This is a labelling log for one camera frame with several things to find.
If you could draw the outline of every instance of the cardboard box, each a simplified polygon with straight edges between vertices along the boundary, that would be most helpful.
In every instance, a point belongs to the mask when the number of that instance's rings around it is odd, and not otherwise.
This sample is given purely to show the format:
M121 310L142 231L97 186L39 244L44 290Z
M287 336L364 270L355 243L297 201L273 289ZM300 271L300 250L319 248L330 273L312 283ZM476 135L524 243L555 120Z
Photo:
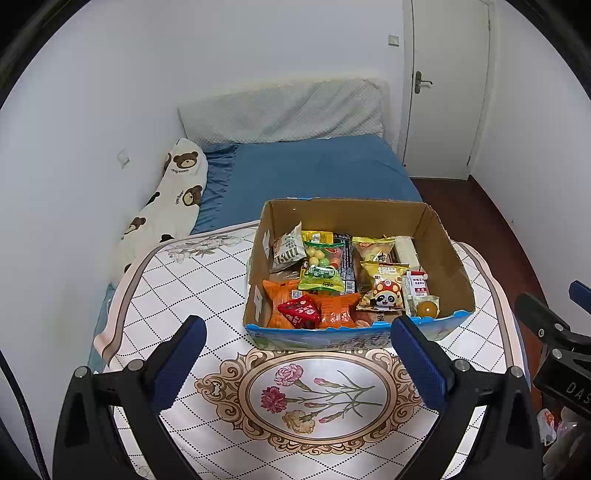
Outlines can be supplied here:
M425 203L361 199L282 199L266 202L249 262L249 293L243 323L256 345L266 350L337 351L390 346L390 324L370 328L286 330L265 328L272 303L262 286L269 280L270 245L299 222L304 230L353 236L414 238L431 295L440 297L440 318L413 318L431 340L444 338L475 309L474 292L463 264L435 211Z

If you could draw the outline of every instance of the round yellow candy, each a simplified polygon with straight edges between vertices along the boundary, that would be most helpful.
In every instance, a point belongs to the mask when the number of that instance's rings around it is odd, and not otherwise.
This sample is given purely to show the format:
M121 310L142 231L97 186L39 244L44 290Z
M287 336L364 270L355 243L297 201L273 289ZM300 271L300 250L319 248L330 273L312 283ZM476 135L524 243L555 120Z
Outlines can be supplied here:
M431 300L422 301L417 305L417 317L437 317L437 305Z

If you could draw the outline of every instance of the white wall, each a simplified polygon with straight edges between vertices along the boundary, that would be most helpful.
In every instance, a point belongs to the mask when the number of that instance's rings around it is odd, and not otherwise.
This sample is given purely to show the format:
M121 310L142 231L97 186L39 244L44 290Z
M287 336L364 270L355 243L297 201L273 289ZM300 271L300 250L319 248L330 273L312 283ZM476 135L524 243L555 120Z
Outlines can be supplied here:
M569 300L591 285L591 100L545 37L510 4L496 5L493 96L472 174L495 202L550 307L591 334Z
M273 80L379 76L395 149L404 46L388 47L388 34L402 41L402 0L100 0L43 47L0 111L0 348L50 467L112 248L182 135L176 105ZM1 375L0 416L33 464Z

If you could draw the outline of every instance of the screw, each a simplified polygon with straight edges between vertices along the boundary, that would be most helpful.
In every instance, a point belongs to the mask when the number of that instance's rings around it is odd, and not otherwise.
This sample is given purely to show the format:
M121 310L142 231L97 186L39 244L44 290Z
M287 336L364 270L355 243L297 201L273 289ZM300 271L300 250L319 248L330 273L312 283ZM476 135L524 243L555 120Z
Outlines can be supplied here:
M467 372L470 370L470 364L463 358L458 358L453 364L460 372Z
M74 370L74 376L76 378L84 378L88 373L88 367L78 367Z
M509 371L511 372L511 375L513 375L514 377L517 378L521 378L523 377L523 370L521 368L519 368L517 365L513 365Z
M132 372L137 372L138 370L142 370L144 366L144 361L140 358L136 358L127 364L127 368L130 369Z

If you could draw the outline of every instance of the brown floor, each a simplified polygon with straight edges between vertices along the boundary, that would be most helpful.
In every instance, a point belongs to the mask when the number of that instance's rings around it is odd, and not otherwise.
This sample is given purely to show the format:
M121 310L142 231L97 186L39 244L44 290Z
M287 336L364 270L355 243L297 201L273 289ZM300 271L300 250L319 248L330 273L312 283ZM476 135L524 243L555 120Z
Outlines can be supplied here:
M545 302L544 294L525 252L513 231L478 182L468 180L413 179L423 200L439 214L449 236L474 247L484 257L492 275L513 305L519 293L532 293ZM540 362L541 342L519 324L532 375ZM534 408L542 408L541 394L533 389Z

